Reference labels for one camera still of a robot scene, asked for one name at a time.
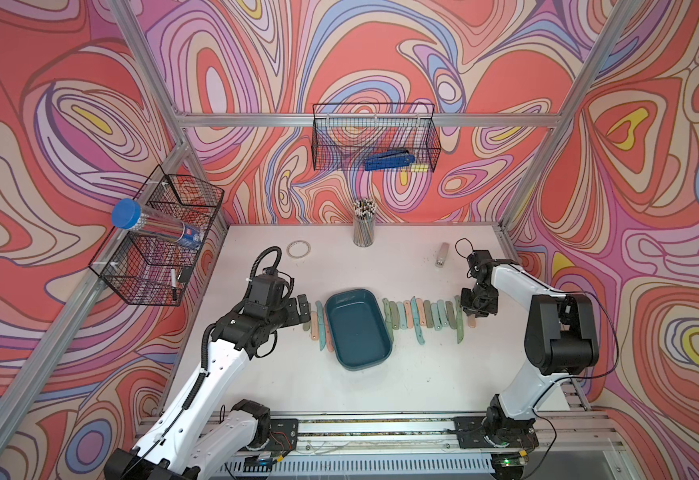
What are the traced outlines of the light blue sheathed knife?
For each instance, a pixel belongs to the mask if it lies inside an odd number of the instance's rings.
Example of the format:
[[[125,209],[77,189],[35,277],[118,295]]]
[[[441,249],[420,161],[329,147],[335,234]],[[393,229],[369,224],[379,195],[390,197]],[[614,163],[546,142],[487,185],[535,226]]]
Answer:
[[[443,329],[443,320],[441,320],[439,304],[437,302],[431,304],[431,312],[433,312],[433,328],[435,328],[435,331],[441,331],[441,329]]]

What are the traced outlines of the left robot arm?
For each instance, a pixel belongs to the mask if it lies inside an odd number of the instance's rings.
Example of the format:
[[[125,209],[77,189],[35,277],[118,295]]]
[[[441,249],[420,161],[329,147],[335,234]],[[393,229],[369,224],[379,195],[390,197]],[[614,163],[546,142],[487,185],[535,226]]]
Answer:
[[[273,267],[249,278],[243,298],[205,328],[193,380],[135,446],[111,454],[105,478],[209,479],[240,450],[267,446],[270,410],[258,402],[240,400],[217,426],[207,423],[259,348],[275,343],[279,329],[309,320],[308,300],[294,296],[293,286],[292,278]]]

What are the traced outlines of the teal plastic storage box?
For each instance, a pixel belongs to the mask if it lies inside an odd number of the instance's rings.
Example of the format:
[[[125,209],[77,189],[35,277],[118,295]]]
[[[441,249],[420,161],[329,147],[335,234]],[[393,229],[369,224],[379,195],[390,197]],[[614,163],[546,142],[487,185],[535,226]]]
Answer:
[[[391,356],[393,340],[373,292],[359,288],[334,294],[325,313],[336,359],[344,369],[365,370]]]

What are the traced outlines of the olive green folding knife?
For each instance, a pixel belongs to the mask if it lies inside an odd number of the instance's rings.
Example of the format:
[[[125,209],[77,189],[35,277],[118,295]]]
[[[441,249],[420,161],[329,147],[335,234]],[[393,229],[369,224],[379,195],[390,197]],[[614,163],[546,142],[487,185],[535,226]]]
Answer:
[[[393,330],[401,328],[401,316],[399,316],[399,306],[397,302],[389,301],[389,310],[391,310],[391,325]]]

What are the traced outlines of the pink ceramic fruit knife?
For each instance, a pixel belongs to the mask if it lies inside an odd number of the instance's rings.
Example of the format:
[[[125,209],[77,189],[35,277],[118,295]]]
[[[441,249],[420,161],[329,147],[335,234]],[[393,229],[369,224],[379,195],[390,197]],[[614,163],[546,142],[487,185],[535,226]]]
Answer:
[[[324,326],[325,338],[326,338],[326,348],[329,352],[333,353],[333,352],[335,352],[335,350],[334,350],[334,345],[333,345],[333,340],[332,340],[332,334],[331,334],[330,325],[329,325],[328,318],[327,318],[327,313],[326,313],[326,310],[324,307],[323,307],[322,312],[323,312],[323,326]]]

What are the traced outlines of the pale green fruit knife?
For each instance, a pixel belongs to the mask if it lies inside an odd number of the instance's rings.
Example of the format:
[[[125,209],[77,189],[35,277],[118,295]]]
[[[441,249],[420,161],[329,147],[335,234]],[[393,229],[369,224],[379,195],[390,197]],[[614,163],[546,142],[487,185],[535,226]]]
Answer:
[[[455,296],[455,322],[457,322],[457,343],[463,343],[465,339],[465,318],[463,317],[463,308],[461,307],[461,298]]]

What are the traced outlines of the light blue ceramic fruit knife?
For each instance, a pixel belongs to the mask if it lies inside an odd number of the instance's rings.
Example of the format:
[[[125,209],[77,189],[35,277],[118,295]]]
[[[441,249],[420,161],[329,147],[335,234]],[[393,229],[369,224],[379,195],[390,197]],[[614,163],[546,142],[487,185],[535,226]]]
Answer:
[[[325,347],[327,346],[327,338],[326,338],[326,330],[325,330],[325,324],[324,324],[323,305],[320,301],[315,302],[315,305],[316,305],[316,314],[317,314],[317,331],[318,331],[319,349],[325,350]]]

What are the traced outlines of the light blue folding knife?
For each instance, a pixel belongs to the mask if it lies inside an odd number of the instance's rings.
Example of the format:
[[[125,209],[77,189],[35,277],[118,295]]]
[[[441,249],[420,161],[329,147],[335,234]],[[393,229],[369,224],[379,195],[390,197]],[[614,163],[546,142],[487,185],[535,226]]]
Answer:
[[[439,312],[439,325],[441,328],[445,329],[449,327],[449,320],[447,319],[447,306],[445,306],[445,302],[442,299],[437,301],[437,312]]]
[[[407,314],[405,314],[405,304],[397,302],[397,313],[399,314],[399,326],[401,329],[407,329]]]

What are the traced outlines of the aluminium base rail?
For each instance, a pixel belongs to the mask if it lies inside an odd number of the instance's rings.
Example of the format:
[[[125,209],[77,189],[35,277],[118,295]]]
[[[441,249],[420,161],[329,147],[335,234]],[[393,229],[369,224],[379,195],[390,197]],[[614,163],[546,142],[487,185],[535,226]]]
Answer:
[[[301,455],[477,450],[603,451],[623,447],[615,424],[593,410],[543,412],[527,433],[487,436],[483,414],[275,415],[268,447]]]

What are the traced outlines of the clear bottle blue cap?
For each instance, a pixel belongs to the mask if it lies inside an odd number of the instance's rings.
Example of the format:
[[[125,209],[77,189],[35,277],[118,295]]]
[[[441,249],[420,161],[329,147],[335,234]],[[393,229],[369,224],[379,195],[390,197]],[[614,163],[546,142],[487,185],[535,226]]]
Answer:
[[[116,228],[191,250],[199,250],[202,245],[203,233],[198,227],[132,199],[120,200],[114,206],[110,219]]]

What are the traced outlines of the blue tool in basket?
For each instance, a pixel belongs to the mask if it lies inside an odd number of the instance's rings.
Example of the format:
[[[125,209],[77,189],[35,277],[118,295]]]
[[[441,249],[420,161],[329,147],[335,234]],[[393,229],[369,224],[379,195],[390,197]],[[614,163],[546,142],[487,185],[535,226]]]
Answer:
[[[401,169],[411,166],[413,162],[415,162],[415,156],[409,150],[393,149],[365,158],[363,169],[365,171]]]

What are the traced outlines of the masking tape roll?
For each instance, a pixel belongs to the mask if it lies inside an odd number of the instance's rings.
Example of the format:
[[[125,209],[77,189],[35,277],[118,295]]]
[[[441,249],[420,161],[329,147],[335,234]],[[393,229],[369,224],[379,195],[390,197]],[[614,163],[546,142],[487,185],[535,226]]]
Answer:
[[[306,256],[309,256],[311,252],[311,245],[306,240],[294,240],[287,245],[285,249],[286,255],[294,260],[301,260]]]

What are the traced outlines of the light green ceramic fruit knife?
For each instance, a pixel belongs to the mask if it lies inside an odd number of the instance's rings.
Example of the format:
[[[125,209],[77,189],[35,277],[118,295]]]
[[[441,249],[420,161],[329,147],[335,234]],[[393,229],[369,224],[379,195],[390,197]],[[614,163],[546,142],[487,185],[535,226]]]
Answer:
[[[391,316],[391,308],[389,307],[389,300],[383,298],[383,314],[385,314],[385,329],[387,330],[387,336],[389,336],[389,342],[393,344],[393,316]]]

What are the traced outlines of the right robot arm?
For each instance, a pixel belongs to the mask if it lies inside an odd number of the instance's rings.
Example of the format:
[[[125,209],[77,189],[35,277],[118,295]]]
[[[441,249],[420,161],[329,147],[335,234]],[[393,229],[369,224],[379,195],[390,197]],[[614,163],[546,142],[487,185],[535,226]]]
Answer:
[[[475,286],[461,290],[461,309],[487,317],[499,312],[499,297],[509,296],[527,312],[525,363],[513,382],[491,399],[478,432],[495,447],[533,438],[535,408],[555,384],[599,361],[593,302],[585,294],[565,293],[527,273],[517,262],[495,259],[487,250],[467,255],[467,276]]]

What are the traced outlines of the pencil holder cup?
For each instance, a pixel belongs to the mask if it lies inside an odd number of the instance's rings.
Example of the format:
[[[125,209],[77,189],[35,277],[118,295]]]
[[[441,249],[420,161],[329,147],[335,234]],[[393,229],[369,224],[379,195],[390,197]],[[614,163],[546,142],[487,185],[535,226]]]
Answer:
[[[371,198],[353,202],[353,243],[361,248],[369,247],[375,241],[375,214],[377,204]]]

